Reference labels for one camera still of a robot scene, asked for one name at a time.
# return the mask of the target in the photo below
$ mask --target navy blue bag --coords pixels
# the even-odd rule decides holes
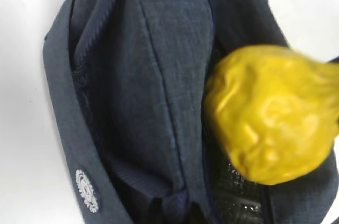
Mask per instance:
[[[46,36],[49,91],[86,223],[319,224],[334,154],[276,186],[244,180],[201,113],[209,71],[287,43],[267,0],[66,0]]]

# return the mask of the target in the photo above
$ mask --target white background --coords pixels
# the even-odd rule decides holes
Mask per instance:
[[[41,54],[43,37],[63,1],[0,0],[3,224],[83,224],[51,109]],[[322,61],[339,56],[339,0],[269,3],[292,47]],[[338,198],[323,224],[339,216],[336,209]]]

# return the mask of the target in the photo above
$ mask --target white embroidered logo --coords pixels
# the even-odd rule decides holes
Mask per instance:
[[[80,196],[84,199],[85,205],[90,209],[92,213],[96,213],[99,210],[96,197],[94,196],[93,186],[89,181],[87,175],[80,169],[75,172],[75,179],[78,185]]]

